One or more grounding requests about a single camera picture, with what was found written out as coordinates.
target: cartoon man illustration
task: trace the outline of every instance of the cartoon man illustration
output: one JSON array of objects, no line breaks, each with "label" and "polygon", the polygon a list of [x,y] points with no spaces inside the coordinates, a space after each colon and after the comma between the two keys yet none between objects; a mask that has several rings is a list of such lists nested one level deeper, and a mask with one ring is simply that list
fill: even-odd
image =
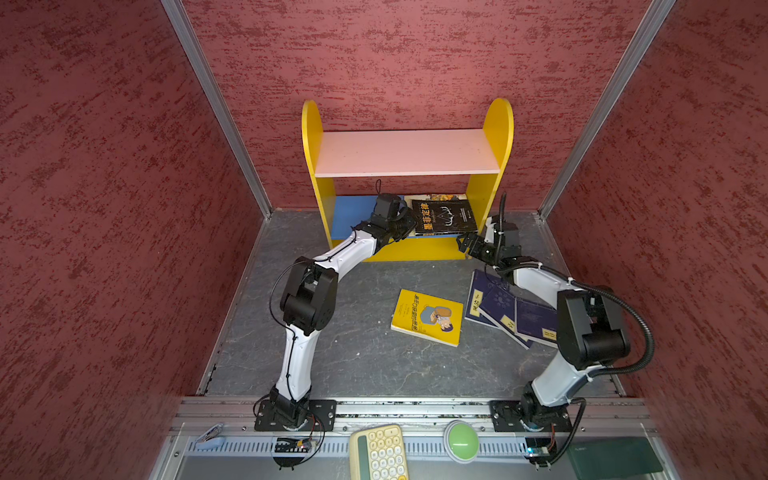
[{"label": "cartoon man illustration", "polygon": [[443,332],[452,332],[451,309],[445,306],[426,306],[419,316],[425,325],[440,325]]}]

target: black book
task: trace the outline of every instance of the black book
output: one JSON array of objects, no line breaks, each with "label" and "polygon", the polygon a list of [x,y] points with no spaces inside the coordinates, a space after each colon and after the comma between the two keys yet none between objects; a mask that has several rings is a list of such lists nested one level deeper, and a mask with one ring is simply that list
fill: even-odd
[{"label": "black book", "polygon": [[416,235],[448,235],[478,231],[469,200],[414,200]]}]

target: yellow calculator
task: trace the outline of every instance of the yellow calculator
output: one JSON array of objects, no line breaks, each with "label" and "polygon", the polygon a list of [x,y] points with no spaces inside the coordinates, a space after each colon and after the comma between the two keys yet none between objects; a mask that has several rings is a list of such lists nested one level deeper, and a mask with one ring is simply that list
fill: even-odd
[{"label": "yellow calculator", "polygon": [[352,480],[408,480],[406,445],[399,425],[360,430],[349,437]]}]

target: yellow book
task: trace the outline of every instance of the yellow book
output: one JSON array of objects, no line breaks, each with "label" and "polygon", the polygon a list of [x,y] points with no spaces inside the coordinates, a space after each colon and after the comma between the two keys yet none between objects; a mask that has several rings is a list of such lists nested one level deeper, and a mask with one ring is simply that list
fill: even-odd
[{"label": "yellow book", "polygon": [[437,296],[400,290],[392,329],[434,342],[458,346],[464,305]]}]

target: green notebook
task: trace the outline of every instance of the green notebook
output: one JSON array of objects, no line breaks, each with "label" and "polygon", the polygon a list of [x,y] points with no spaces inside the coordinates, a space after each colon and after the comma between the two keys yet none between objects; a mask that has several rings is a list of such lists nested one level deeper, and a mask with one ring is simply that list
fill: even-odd
[{"label": "green notebook", "polygon": [[579,480],[625,478],[663,470],[653,447],[642,437],[575,443],[568,449],[568,457]]}]

